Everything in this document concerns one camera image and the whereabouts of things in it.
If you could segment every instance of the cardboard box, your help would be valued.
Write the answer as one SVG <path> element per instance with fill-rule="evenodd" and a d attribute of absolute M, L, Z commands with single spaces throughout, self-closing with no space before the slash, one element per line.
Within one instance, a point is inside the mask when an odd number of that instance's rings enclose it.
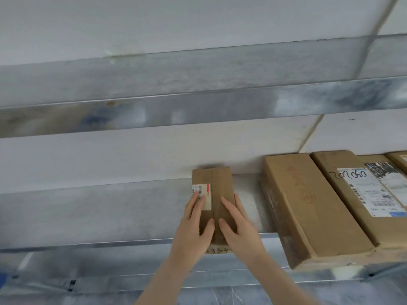
<path fill-rule="evenodd" d="M 210 218 L 215 219 L 215 233 L 207 253 L 231 252 L 226 239 L 219 228 L 219 219 L 223 218 L 233 231 L 237 231 L 237 226 L 233 217 L 221 202 L 221 197 L 224 197 L 226 200 L 236 205 L 230 168 L 218 167 L 193 170 L 192 192 L 195 190 L 200 191 L 200 195 L 206 195 L 206 203 L 203 207 L 199 222 L 200 233 L 203 232 Z"/>
<path fill-rule="evenodd" d="M 365 264 L 374 250 L 308 154 L 267 156 L 262 188 L 292 269 Z"/>
<path fill-rule="evenodd" d="M 406 175 L 384 155 L 359 155 L 358 158 L 407 210 Z"/>
<path fill-rule="evenodd" d="M 407 151 L 391 152 L 386 156 L 405 174 L 407 174 Z"/>
<path fill-rule="evenodd" d="M 376 246 L 378 261 L 404 259 L 407 213 L 351 151 L 316 152 L 312 158 Z"/>

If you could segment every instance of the hand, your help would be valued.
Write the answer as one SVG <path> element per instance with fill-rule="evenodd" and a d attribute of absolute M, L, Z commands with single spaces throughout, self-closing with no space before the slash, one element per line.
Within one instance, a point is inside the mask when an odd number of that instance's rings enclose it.
<path fill-rule="evenodd" d="M 205 204 L 205 196 L 198 202 L 197 200 L 196 191 L 185 206 L 184 217 L 176 230 L 169 256 L 169 260 L 179 263 L 188 272 L 208 249 L 215 231 L 215 220 L 211 218 L 202 235 L 199 235 L 199 219 Z"/>
<path fill-rule="evenodd" d="M 264 248 L 257 229 L 250 222 L 242 202 L 237 194 L 234 194 L 236 206 L 221 198 L 224 206 L 229 210 L 237 225 L 237 233 L 234 233 L 223 218 L 219 219 L 219 227 L 231 247 L 233 253 L 245 265 L 249 266 L 261 256 L 268 253 Z"/>

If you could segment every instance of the person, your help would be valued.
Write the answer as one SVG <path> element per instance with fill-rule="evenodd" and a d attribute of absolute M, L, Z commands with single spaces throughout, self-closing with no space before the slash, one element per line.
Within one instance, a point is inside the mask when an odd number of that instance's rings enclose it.
<path fill-rule="evenodd" d="M 184 216 L 176 230 L 168 258 L 161 264 L 135 305 L 174 304 L 184 279 L 209 247 L 215 231 L 215 221 L 213 218 L 210 219 L 202 235 L 199 234 L 199 219 L 205 196 L 197 200 L 198 192 L 195 192 L 185 206 Z M 222 218 L 219 219 L 219 227 L 232 252 L 257 278 L 272 303 L 318 304 L 270 257 L 237 194 L 235 200 L 236 206 L 221 198 L 236 221 L 237 233 L 233 232 Z"/>

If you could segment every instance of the circular logo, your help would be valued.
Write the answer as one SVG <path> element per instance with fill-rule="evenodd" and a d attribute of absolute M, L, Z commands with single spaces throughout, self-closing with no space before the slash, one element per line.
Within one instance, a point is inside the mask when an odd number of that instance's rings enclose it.
<path fill-rule="evenodd" d="M 300 192 L 300 198 L 305 203 L 310 203 L 310 204 L 317 201 L 317 198 L 312 193 L 310 193 L 309 191 L 306 191 L 306 190 Z"/>

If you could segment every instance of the package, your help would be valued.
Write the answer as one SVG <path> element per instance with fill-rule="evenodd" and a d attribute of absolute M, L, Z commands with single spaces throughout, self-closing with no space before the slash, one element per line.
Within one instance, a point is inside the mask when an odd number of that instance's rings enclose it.
<path fill-rule="evenodd" d="M 219 228 L 219 219 L 223 218 L 231 229 L 236 232 L 237 226 L 230 212 L 221 202 L 221 197 L 236 205 L 233 192 L 233 180 L 229 167 L 217 167 L 209 169 L 195 169 L 192 171 L 192 193 L 199 192 L 199 198 L 206 196 L 205 205 L 202 209 L 199 230 L 202 233 L 209 219 L 215 219 L 215 233 L 211 246 L 207 253 L 231 252 L 226 239 Z"/>
<path fill-rule="evenodd" d="M 374 251 L 308 154 L 265 157 L 261 185 L 292 269 L 363 265 Z"/>
<path fill-rule="evenodd" d="M 351 151 L 316 152 L 312 157 L 369 236 L 377 262 L 403 260 L 407 212 Z"/>
<path fill-rule="evenodd" d="M 386 156 L 405 174 L 407 174 L 407 151 L 391 152 Z"/>
<path fill-rule="evenodd" d="M 407 210 L 406 175 L 384 155 L 360 155 L 358 158 Z"/>

